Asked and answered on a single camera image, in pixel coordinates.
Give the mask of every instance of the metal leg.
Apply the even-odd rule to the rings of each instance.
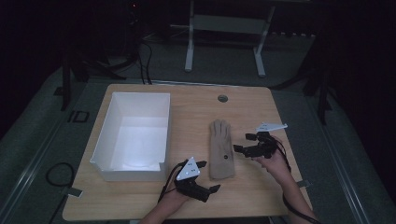
[[[267,37],[267,35],[268,35],[268,29],[271,24],[271,19],[274,16],[274,12],[275,12],[275,7],[271,7],[269,14],[268,14],[266,24],[262,28],[262,38],[260,39],[260,43],[256,48],[253,49],[254,58],[256,60],[257,72],[259,74],[259,77],[265,77],[264,65],[262,64],[262,46],[264,45],[265,37]]]
[[[187,47],[186,65],[184,70],[190,72],[192,70],[192,59],[194,56],[194,1],[190,0],[190,29],[189,29],[189,45]]]

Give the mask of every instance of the black cable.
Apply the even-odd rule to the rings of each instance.
[[[313,224],[320,224],[319,221],[317,221],[316,219],[309,217],[307,215],[304,215],[303,213],[297,211],[293,206],[291,206],[291,204],[289,204],[288,200],[286,200],[285,195],[282,196],[283,197],[283,203],[286,205],[286,207],[292,212],[294,213],[296,216],[303,218],[305,220],[307,220],[310,223]]]
[[[55,168],[57,168],[59,166],[62,166],[62,165],[65,165],[65,166],[67,166],[70,169],[70,173],[71,173],[70,179],[66,183],[55,183],[54,181],[52,181],[50,179],[50,174]],[[47,180],[47,182],[50,185],[52,185],[54,187],[67,187],[67,188],[70,189],[72,187],[72,185],[73,185],[73,181],[74,181],[75,176],[76,176],[75,175],[75,170],[74,170],[72,165],[70,165],[67,162],[59,162],[59,163],[56,163],[55,165],[53,165],[51,168],[49,168],[49,170],[46,173],[46,180]],[[51,224],[53,222],[53,219],[55,219],[55,216],[58,214],[59,210],[61,209],[61,207],[64,204],[64,202],[66,201],[66,199],[67,199],[67,194],[65,194],[62,197],[61,201],[58,203],[58,206],[56,207],[55,212],[52,214],[52,217],[49,220],[49,224]]]
[[[288,158],[287,158],[287,156],[286,156],[286,149],[283,147],[283,145],[282,145],[281,142],[279,142],[278,140],[276,140],[276,141],[277,141],[278,145],[281,145],[281,146],[282,146],[282,148],[278,147],[277,149],[278,149],[278,150],[280,151],[280,153],[282,154],[283,159],[285,160],[286,164],[288,165],[289,171],[291,171],[291,167],[290,167],[290,165],[289,165],[289,161],[288,161]],[[310,223],[320,224],[320,222],[317,221],[316,219],[314,219],[314,218],[312,218],[312,217],[309,217],[309,216],[307,216],[307,215],[305,215],[305,214],[303,214],[303,213],[297,211],[293,206],[291,206],[291,204],[288,202],[288,200],[286,200],[285,195],[282,195],[282,198],[283,198],[283,203],[286,205],[286,207],[287,207],[292,213],[294,213],[296,216],[298,216],[298,217],[300,217],[300,218],[303,218],[303,219],[309,221]]]
[[[171,180],[173,180],[173,175],[174,175],[175,170],[176,170],[178,167],[180,167],[180,166],[184,166],[186,163],[187,163],[187,160],[185,160],[185,161],[179,163],[178,165],[176,165],[176,166],[172,169],[171,174],[168,176],[168,179],[166,180],[166,184],[163,186],[163,190],[161,191],[160,198],[158,199],[158,202],[163,198],[163,195],[165,195],[166,193],[168,193],[168,192],[170,192],[170,191],[173,190],[173,189],[171,189],[171,190],[169,190],[169,191],[166,191],[166,190],[168,189],[169,183],[171,182]]]
[[[147,62],[147,64],[146,64],[146,76],[147,76],[147,79],[148,79],[148,84],[149,84],[149,85],[152,85],[151,78],[149,77],[149,62],[150,62],[150,60],[151,60],[152,48],[151,48],[148,44],[146,44],[145,42],[142,42],[142,44],[143,44],[144,46],[147,46],[148,49],[149,49],[148,62]]]
[[[137,53],[137,58],[139,59],[139,62],[140,62],[140,77],[142,78],[143,84],[146,85],[145,78],[143,77],[143,64],[142,64],[142,58],[140,57],[140,54],[139,54],[139,53]]]

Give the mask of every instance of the wooden table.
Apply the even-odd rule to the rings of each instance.
[[[209,161],[209,124],[225,119],[231,124],[235,145],[253,146],[245,133],[255,133],[262,122],[287,123],[281,120],[271,92],[258,87],[181,86],[181,85],[110,85],[100,107],[73,185],[83,190],[80,198],[69,197],[64,208],[66,220],[140,219],[155,206],[163,182],[106,182],[90,164],[113,91],[170,92],[172,135],[169,171],[193,156]],[[226,95],[222,103],[219,95]],[[284,130],[271,132],[283,141],[292,175],[301,175]],[[201,169],[197,183],[203,187],[221,184],[206,203],[191,199],[170,218],[264,217],[287,214],[282,191],[260,165],[242,154],[234,153],[235,177],[221,181],[209,179],[209,164]],[[303,195],[309,202],[306,190]]]

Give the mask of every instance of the floor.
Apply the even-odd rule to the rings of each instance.
[[[274,86],[296,74],[314,40],[304,36],[268,36],[262,53],[268,75],[261,78],[257,76],[251,46],[208,44],[204,40],[207,34],[198,34],[202,39],[197,39],[193,68],[185,73],[185,31],[177,28],[174,32],[171,42],[148,35],[145,40],[149,47],[141,46],[143,69],[149,70],[153,84]],[[113,63],[121,60],[111,58]],[[95,71],[90,71],[92,76],[87,83],[73,80],[72,102],[65,111],[60,111],[62,97],[53,95],[62,85],[62,69],[48,78],[0,143],[2,223],[49,223],[52,219],[53,223],[69,223],[62,218],[63,188],[51,186],[46,174],[58,162],[67,161],[78,168],[106,87],[116,82],[141,83],[141,66],[134,63],[116,71],[127,77],[125,81],[112,80]],[[318,97],[304,96],[303,86],[304,80],[273,91],[273,95],[282,120],[290,126],[287,134],[303,178],[313,184],[308,194],[322,223],[396,223],[396,208],[343,109],[329,96],[332,110],[326,112],[328,124],[323,126],[316,116]],[[90,118],[86,123],[72,122],[72,111],[90,111]],[[54,180],[67,180],[68,170],[58,172],[52,176]],[[280,219],[274,222],[283,223]],[[228,223],[266,222],[252,218]]]

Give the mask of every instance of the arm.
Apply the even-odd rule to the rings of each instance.
[[[189,197],[175,189],[166,193],[159,203],[140,221],[140,224],[160,224],[174,214]]]
[[[294,207],[300,213],[306,216],[315,217],[314,212],[309,207],[308,203],[305,201],[303,194],[300,191],[297,183],[295,182],[293,176],[291,175],[282,154],[277,150],[270,159],[265,159],[264,157],[253,158],[262,165],[262,168],[266,168],[268,173],[270,173],[276,182],[280,185],[283,190],[283,194],[289,204]],[[289,217],[291,223],[310,223],[307,220],[296,216],[294,213],[289,211]]]

